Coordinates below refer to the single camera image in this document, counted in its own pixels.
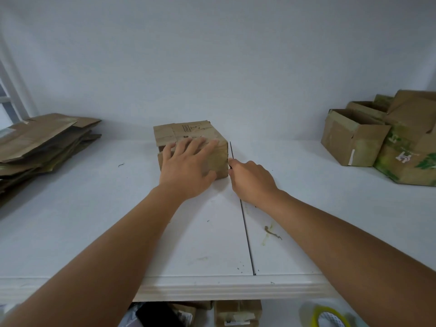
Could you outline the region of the yellow tape roll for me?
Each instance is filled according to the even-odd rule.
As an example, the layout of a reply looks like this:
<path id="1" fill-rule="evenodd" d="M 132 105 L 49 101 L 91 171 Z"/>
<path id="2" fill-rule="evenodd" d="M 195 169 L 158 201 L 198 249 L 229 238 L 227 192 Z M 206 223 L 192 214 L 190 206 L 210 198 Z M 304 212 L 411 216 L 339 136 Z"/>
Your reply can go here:
<path id="1" fill-rule="evenodd" d="M 351 327 L 337 310 L 314 302 L 304 303 L 298 313 L 302 327 Z"/>

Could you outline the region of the black bag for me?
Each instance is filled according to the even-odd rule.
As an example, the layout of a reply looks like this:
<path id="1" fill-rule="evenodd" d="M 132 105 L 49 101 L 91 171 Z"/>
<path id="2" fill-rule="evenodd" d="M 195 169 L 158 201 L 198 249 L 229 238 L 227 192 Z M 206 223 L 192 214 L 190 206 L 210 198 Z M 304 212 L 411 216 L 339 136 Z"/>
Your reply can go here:
<path id="1" fill-rule="evenodd" d="M 166 302 L 145 302 L 135 315 L 143 327 L 185 327 Z"/>

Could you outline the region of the cardboard box with white label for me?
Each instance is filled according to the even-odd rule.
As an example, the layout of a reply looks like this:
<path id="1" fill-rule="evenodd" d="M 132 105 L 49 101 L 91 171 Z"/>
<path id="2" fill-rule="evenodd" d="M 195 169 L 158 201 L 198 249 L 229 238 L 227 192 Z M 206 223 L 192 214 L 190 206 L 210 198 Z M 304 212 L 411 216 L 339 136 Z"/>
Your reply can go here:
<path id="1" fill-rule="evenodd" d="M 215 327 L 259 327 L 262 313 L 261 300 L 215 301 Z"/>

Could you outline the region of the small cardboard box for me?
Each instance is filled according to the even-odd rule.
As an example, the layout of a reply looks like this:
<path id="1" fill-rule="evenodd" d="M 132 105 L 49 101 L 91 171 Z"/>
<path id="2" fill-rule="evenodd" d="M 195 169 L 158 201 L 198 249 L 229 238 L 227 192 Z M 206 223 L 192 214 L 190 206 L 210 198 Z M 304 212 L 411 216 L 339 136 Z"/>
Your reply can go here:
<path id="1" fill-rule="evenodd" d="M 172 123 L 154 126 L 153 129 L 156 146 L 159 148 L 157 158 L 160 169 L 163 165 L 162 151 L 167 144 L 179 142 L 187 137 L 193 139 L 205 137 L 206 140 L 203 145 L 199 146 L 199 149 L 202 149 L 209 141 L 214 139 L 218 140 L 218 144 L 204 162 L 203 173 L 207 174 L 210 170 L 213 170 L 217 174 L 217 180 L 228 176 L 228 141 L 214 128 L 210 121 Z"/>

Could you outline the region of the green printed cardboard box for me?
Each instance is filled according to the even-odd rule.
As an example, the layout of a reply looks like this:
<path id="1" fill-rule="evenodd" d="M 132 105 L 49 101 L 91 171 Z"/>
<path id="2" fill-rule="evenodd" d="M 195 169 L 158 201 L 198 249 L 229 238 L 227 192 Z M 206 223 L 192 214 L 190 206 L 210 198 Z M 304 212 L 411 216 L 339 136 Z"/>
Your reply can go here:
<path id="1" fill-rule="evenodd" d="M 436 91 L 399 90 L 374 168 L 396 183 L 436 187 Z"/>

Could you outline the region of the person's right forearm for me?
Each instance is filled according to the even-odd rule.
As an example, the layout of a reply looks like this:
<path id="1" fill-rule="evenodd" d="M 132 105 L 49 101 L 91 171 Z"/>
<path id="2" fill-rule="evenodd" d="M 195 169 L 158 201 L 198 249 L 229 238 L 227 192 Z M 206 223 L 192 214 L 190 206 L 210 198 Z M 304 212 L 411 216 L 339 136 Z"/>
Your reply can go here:
<path id="1" fill-rule="evenodd" d="M 241 198 L 277 221 L 370 327 L 436 327 L 436 271 L 284 191 Z"/>

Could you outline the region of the person's right hand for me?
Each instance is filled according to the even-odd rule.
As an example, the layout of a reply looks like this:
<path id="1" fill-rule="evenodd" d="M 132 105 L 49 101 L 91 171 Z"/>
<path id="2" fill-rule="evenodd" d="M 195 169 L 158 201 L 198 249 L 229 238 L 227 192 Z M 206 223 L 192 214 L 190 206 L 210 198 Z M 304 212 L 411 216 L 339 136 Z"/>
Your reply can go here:
<path id="1" fill-rule="evenodd" d="M 239 199 L 258 208 L 268 205 L 280 191 L 273 176 L 260 164 L 256 164 L 253 176 L 230 178 L 232 189 Z"/>

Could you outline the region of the person's left forearm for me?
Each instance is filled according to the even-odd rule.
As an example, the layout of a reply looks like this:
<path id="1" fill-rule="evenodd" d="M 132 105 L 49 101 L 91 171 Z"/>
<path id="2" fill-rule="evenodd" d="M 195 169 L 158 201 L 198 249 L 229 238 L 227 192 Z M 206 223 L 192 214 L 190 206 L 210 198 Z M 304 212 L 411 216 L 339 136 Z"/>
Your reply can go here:
<path id="1" fill-rule="evenodd" d="M 158 185 L 0 323 L 0 327 L 117 327 L 155 247 L 186 200 Z"/>

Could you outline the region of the white window frame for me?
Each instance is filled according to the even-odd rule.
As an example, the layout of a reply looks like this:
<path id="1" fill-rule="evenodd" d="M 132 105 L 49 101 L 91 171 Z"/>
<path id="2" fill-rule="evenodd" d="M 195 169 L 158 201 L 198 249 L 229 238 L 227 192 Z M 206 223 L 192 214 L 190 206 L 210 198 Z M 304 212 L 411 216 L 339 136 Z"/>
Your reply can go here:
<path id="1" fill-rule="evenodd" d="M 13 125 L 32 117 L 32 107 L 17 67 L 5 54 L 0 54 L 0 110 L 4 110 L 8 122 Z"/>

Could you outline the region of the stack of flattened cardboard boxes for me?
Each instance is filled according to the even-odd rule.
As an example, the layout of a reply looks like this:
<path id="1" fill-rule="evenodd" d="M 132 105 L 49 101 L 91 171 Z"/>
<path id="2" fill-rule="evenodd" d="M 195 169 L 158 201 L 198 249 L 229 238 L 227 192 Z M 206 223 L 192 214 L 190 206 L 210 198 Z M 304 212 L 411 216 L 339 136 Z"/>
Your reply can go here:
<path id="1" fill-rule="evenodd" d="M 0 207 L 36 177 L 59 169 L 101 137 L 90 117 L 58 113 L 25 119 L 0 131 Z"/>

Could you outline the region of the open brown cardboard box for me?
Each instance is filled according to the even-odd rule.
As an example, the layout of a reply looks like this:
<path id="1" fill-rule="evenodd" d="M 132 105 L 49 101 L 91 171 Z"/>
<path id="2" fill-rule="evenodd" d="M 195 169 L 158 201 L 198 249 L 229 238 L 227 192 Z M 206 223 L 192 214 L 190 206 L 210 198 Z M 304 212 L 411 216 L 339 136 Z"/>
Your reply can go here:
<path id="1" fill-rule="evenodd" d="M 342 166 L 373 167 L 391 126 L 351 109 L 330 109 L 321 138 Z"/>
<path id="2" fill-rule="evenodd" d="M 384 121 L 389 106 L 377 104 L 369 101 L 349 102 L 346 105 L 347 110 L 357 110 L 376 120 Z"/>

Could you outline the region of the person's left hand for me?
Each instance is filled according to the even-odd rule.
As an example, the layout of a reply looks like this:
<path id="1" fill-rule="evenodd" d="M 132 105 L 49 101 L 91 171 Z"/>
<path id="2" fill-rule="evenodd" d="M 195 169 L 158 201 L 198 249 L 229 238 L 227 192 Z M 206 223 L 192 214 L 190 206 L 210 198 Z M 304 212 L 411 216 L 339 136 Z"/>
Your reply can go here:
<path id="1" fill-rule="evenodd" d="M 199 154 L 190 156 L 190 142 L 193 138 L 184 138 L 176 143 L 172 149 L 171 159 L 163 163 L 161 168 L 160 184 L 162 188 L 169 192 L 174 200 L 184 202 L 194 198 L 212 184 L 203 184 L 203 164 L 208 156 L 213 152 L 218 140 L 214 139 L 205 145 L 208 150 L 207 156 Z"/>

